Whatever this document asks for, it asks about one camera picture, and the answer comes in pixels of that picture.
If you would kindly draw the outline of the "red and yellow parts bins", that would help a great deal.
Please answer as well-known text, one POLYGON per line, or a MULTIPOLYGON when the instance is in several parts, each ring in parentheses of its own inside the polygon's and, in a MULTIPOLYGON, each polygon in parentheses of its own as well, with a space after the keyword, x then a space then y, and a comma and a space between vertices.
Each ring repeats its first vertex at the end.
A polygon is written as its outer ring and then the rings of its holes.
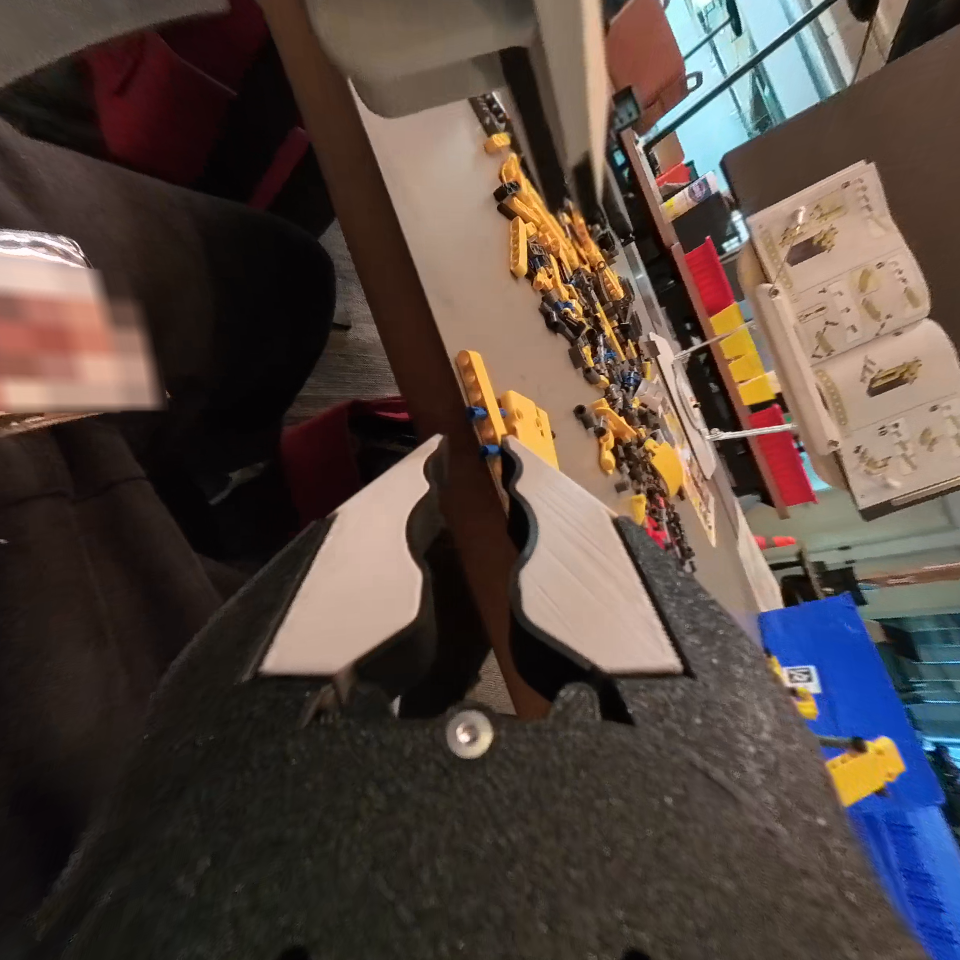
MULTIPOLYGON (((674 243, 671 254, 692 310, 680 335, 684 349, 752 319, 711 239, 692 251, 674 243)), ((789 423, 755 324, 691 354, 683 367, 707 427, 734 431, 789 423)), ((782 519, 790 508, 817 501, 800 443, 789 433, 721 441, 721 456, 734 492, 758 495, 782 519)))

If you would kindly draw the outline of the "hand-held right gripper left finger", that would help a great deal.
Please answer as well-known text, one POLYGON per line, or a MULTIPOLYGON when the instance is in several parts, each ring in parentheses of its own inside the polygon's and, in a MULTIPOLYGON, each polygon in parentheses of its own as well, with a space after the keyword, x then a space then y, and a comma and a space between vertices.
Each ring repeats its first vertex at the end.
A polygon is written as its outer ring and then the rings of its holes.
POLYGON ((428 674, 438 630, 428 554, 444 528, 448 443, 436 434, 328 518, 257 674, 357 686, 389 700, 428 674))

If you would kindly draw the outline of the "white sticker sheet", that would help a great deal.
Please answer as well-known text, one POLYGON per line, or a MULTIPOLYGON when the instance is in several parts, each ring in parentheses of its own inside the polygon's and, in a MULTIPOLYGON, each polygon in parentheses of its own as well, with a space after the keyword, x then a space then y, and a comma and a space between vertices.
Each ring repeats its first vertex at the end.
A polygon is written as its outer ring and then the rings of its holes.
POLYGON ((711 547, 717 545, 716 503, 712 480, 717 471, 714 444, 701 413, 699 400, 690 387, 682 363, 676 359, 670 343, 656 333, 649 333, 643 347, 652 359, 658 381, 666 396, 665 404, 672 418, 669 427, 682 468, 681 490, 696 514, 711 547))

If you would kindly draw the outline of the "blue storage bin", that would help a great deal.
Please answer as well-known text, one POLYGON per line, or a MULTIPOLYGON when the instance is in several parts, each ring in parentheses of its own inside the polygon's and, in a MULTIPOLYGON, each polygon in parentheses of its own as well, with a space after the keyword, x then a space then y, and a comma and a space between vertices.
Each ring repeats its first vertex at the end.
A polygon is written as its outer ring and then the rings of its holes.
POLYGON ((959 854, 946 795, 852 599, 837 596, 759 616, 762 641, 809 690, 820 736, 891 738, 905 771, 883 796, 846 810, 879 881, 932 958, 959 957, 959 854))

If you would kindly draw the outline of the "yellow toy panel block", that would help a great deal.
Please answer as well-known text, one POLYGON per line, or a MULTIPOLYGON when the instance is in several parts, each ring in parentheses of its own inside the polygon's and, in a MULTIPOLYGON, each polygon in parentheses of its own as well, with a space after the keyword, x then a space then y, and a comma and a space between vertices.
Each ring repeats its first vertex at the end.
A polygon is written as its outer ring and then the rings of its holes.
POLYGON ((520 441, 546 464, 559 470, 555 435, 546 411, 515 390, 502 392, 498 403, 507 434, 520 441))

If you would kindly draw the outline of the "yellow toy building beam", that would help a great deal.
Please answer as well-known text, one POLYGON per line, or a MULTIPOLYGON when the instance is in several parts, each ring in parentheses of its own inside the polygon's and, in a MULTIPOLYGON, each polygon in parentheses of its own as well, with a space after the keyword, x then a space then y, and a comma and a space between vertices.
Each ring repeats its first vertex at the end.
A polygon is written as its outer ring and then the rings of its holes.
MULTIPOLYGON (((470 422, 465 417, 475 435, 478 448, 484 444, 496 444, 502 448, 507 432, 500 415, 498 398, 481 355, 477 351, 460 350, 455 357, 455 366, 465 401, 464 409, 477 405, 484 407, 487 412, 485 419, 475 422, 470 422)), ((490 461, 482 461, 486 464, 491 479, 496 484, 500 484, 501 456, 490 461)))

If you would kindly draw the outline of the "red backpack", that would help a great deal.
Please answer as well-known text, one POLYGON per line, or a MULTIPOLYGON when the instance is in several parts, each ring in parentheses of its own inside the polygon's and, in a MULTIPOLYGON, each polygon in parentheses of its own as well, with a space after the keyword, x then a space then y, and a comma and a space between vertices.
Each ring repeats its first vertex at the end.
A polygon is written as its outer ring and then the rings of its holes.
POLYGON ((280 460, 298 528, 333 513, 417 445, 400 396, 343 401, 286 427, 280 460))

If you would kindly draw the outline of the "white labelled bottle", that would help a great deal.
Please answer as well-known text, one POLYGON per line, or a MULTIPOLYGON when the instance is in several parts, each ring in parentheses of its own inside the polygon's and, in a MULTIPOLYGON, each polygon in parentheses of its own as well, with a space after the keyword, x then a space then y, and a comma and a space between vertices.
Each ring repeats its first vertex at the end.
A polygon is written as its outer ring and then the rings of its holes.
POLYGON ((722 195, 721 185, 714 171, 709 171, 686 186, 661 204, 661 211, 668 222, 673 222, 681 216, 694 210, 702 203, 722 195))

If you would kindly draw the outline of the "building instruction booklet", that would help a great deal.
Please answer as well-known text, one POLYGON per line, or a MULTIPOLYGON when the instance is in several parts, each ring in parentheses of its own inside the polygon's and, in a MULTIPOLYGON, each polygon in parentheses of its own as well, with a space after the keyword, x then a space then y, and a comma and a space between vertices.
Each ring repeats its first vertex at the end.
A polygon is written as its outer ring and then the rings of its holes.
POLYGON ((815 472, 865 522, 958 491, 958 351, 877 166, 746 219, 738 265, 815 472))

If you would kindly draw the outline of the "yellow toy brick assembly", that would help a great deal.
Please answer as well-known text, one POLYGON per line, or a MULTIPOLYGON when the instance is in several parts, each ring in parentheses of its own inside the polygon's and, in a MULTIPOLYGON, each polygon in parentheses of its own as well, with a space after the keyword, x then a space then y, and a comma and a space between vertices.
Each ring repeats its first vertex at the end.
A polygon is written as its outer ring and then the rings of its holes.
POLYGON ((906 773, 906 762, 896 742, 888 736, 821 737, 823 748, 834 750, 824 760, 834 791, 845 809, 886 793, 906 773))

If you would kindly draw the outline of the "pile of toy building pieces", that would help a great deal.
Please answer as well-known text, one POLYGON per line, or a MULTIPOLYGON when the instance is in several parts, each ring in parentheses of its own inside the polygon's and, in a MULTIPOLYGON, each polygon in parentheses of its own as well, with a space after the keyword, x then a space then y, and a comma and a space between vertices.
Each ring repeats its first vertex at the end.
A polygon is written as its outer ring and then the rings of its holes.
POLYGON ((598 469, 628 517, 692 574, 695 551, 676 508, 693 491, 683 432, 655 345, 642 342, 634 289, 610 263, 616 238, 570 199, 557 210, 548 206, 495 93, 467 102, 485 152, 501 161, 492 197, 508 222, 510 275, 529 283, 546 330, 566 344, 574 372, 596 393, 574 407, 573 417, 594 438, 598 469))

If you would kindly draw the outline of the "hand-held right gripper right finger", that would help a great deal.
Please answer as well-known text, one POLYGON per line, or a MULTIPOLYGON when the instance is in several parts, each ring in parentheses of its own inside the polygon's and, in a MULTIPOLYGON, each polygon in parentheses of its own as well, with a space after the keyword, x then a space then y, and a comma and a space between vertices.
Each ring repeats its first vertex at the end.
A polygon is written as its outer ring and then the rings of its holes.
POLYGON ((521 675, 681 675, 681 654, 618 517, 515 437, 504 438, 500 459, 517 551, 508 596, 521 675))

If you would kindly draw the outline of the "brown bag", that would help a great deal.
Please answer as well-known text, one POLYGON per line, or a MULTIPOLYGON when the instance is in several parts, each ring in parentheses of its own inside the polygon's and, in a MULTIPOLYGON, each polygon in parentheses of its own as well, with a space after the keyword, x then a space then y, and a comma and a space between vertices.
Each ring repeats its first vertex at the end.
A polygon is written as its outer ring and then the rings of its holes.
POLYGON ((669 4, 626 1, 605 6, 609 80, 615 94, 630 92, 639 111, 631 126, 641 136, 704 83, 701 71, 686 66, 668 21, 669 4))

